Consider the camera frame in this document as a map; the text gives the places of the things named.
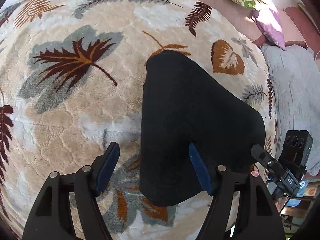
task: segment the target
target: purple pillow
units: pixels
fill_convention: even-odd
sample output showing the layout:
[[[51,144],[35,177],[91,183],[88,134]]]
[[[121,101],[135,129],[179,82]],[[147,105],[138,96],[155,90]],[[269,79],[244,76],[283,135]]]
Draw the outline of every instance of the purple pillow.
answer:
[[[269,41],[285,50],[284,34],[278,11],[272,9],[252,10],[252,20]]]

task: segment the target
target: beige blanket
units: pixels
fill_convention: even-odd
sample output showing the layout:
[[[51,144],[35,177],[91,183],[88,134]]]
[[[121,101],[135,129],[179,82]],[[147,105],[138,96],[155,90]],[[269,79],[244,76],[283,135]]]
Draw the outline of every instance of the beige blanket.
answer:
[[[202,192],[177,206],[158,208],[139,192],[145,63],[164,49],[190,57],[259,111],[266,149],[275,150],[273,92],[263,55],[204,3],[26,0],[5,10],[4,17],[0,213],[19,236],[50,172],[75,172],[116,141],[120,160],[98,198],[114,239],[195,239],[211,197]],[[70,198],[76,233],[83,238]]]

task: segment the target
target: metal pin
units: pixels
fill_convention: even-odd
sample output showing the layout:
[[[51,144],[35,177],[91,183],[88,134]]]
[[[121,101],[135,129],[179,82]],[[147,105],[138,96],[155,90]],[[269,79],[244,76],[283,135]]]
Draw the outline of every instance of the metal pin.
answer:
[[[58,176],[58,173],[56,171],[50,173],[51,178],[55,178],[57,176]]]
[[[219,166],[218,166],[218,170],[219,170],[219,171],[226,171],[227,168],[226,168],[225,166],[223,166],[223,165],[219,165]]]
[[[259,176],[259,172],[251,171],[251,175],[254,176],[254,177],[258,177]]]
[[[90,165],[83,166],[82,170],[83,170],[84,172],[88,172],[88,171],[91,170],[91,166],[90,166]]]

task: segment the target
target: gray bedsheet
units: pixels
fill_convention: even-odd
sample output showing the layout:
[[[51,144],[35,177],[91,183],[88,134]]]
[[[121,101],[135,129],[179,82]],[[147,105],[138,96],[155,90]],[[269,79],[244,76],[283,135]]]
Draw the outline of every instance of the gray bedsheet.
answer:
[[[267,44],[260,49],[276,100],[276,158],[281,154],[287,130],[307,130],[313,137],[307,171],[315,176],[320,168],[320,71],[313,51],[297,45],[286,47],[287,51]]]

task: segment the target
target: blue gripper pad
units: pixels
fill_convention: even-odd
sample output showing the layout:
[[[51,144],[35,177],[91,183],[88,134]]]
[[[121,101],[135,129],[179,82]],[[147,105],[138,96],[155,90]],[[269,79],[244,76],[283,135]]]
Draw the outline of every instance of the blue gripper pad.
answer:
[[[102,159],[99,161],[103,162],[96,176],[96,195],[100,195],[102,191],[107,188],[110,181],[112,173],[117,165],[120,157],[120,147],[117,143],[112,142],[108,149],[105,151],[104,155],[100,156]]]
[[[195,169],[202,189],[206,191],[209,195],[212,195],[214,188],[211,184],[211,176],[207,167],[204,164],[204,161],[200,157],[196,146],[193,143],[190,143],[189,145],[189,157],[193,165],[193,168]]]

